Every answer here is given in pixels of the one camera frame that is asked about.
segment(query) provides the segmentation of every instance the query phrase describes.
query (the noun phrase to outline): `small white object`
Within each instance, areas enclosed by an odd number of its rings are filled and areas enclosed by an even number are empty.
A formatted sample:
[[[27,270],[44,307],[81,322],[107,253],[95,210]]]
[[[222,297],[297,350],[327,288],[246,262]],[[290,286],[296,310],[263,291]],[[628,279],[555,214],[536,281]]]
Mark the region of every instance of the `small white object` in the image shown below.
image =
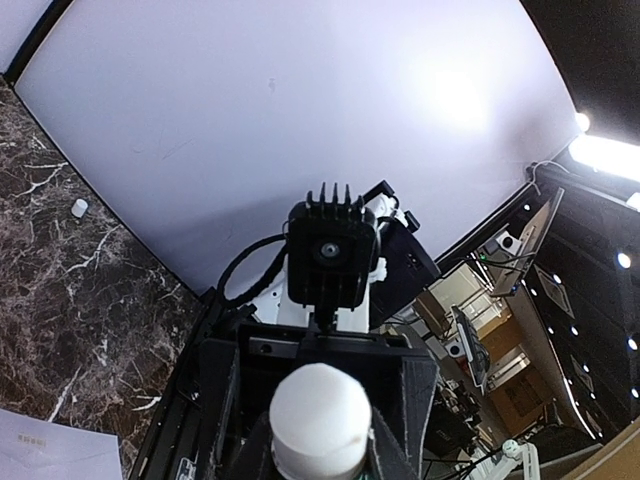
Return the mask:
[[[515,458],[520,453],[520,445],[515,440],[507,440],[502,444],[502,453],[507,457]]]
[[[287,480],[352,480],[362,469],[371,404],[360,383],[323,363],[300,367],[271,400],[272,455]]]
[[[631,267],[631,258],[629,257],[629,255],[620,252],[618,254],[618,263],[622,268],[629,268]]]
[[[73,207],[71,207],[71,213],[74,217],[82,218],[84,214],[87,213],[87,208],[89,208],[89,204],[85,200],[79,198],[75,201]]]

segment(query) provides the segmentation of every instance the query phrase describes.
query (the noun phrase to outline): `marble surface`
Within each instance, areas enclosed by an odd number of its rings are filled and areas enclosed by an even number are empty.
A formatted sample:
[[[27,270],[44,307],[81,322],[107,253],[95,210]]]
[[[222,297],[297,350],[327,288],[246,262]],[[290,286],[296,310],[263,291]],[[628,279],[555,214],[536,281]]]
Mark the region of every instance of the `marble surface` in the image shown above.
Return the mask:
[[[117,434],[126,478],[198,311],[0,80],[0,408]]]

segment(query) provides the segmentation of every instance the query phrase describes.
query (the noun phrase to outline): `white backdrop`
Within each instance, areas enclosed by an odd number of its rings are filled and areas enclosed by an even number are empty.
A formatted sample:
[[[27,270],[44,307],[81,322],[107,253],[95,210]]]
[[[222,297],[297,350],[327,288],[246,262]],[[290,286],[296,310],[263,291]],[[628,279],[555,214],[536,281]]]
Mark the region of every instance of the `white backdrop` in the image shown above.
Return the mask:
[[[11,61],[51,0],[0,0],[0,73]]]
[[[17,91],[198,292],[322,181],[387,179],[436,257],[578,133],[515,0],[76,0]]]

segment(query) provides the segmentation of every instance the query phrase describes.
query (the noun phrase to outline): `camera lens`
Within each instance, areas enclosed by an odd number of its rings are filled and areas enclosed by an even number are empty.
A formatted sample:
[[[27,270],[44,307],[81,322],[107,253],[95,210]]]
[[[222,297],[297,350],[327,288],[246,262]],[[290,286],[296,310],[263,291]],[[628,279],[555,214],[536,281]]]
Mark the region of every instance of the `camera lens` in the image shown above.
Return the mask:
[[[340,255],[340,247],[335,243],[328,242],[320,248],[320,253],[325,258],[336,258]]]

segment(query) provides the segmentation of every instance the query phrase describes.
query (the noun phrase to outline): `white paper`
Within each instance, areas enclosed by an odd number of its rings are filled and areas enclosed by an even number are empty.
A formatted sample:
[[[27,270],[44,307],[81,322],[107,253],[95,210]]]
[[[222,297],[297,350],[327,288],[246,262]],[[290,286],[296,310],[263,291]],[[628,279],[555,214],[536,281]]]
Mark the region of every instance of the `white paper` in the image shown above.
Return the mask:
[[[0,410],[0,477],[122,480],[118,438]]]

